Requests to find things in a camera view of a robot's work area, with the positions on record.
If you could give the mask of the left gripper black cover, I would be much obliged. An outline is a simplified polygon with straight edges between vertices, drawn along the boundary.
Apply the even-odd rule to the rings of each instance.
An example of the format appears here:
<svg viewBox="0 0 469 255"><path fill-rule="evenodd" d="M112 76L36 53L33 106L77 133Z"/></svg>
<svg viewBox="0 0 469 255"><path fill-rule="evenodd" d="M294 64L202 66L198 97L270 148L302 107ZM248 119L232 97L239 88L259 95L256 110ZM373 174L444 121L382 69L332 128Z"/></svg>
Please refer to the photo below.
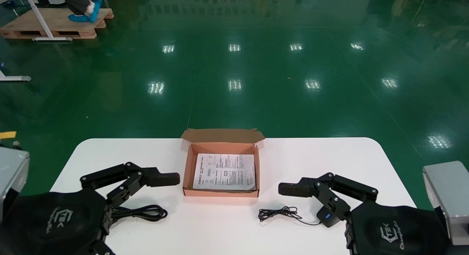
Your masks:
<svg viewBox="0 0 469 255"><path fill-rule="evenodd" d="M19 196L1 222L2 255L114 255L110 208L99 193Z"/></svg>

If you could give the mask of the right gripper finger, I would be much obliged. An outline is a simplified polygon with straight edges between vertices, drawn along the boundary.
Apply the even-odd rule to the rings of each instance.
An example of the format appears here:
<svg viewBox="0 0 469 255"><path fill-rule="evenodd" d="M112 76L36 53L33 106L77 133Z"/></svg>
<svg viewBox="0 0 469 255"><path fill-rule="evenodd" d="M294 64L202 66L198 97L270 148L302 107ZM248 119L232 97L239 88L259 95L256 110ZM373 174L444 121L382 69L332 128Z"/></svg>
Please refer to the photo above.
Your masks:
<svg viewBox="0 0 469 255"><path fill-rule="evenodd" d="M326 173L319 178L301 178L296 184L281 182L278 193L284 196L315 197L326 210L325 219L336 218L343 221L350 215L351 208L336 193L362 202L375 202L378 190L341 175Z"/></svg>

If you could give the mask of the right gripper black cover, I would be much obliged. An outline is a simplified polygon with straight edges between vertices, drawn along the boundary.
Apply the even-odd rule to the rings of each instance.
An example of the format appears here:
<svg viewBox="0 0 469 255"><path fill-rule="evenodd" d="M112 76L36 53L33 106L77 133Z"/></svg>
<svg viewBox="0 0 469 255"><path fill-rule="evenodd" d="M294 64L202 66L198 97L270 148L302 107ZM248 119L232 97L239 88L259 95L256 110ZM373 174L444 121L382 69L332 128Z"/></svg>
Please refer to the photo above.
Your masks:
<svg viewBox="0 0 469 255"><path fill-rule="evenodd" d="M365 202L346 221L350 255L443 255L448 236L434 211Z"/></svg>

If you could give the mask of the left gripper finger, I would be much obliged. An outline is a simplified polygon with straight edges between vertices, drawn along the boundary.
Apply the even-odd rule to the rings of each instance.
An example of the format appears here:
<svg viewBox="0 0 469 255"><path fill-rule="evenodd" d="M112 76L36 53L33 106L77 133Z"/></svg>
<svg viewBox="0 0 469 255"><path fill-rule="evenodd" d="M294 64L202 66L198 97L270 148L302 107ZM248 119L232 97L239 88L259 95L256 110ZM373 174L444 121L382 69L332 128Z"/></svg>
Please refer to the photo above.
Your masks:
<svg viewBox="0 0 469 255"><path fill-rule="evenodd" d="M178 185L180 175L161 173L156 167L143 168L127 162L81 177L83 189L97 190L117 182L121 182L121 185L107 194L106 202L109 208L119 207L145 186L156 188Z"/></svg>

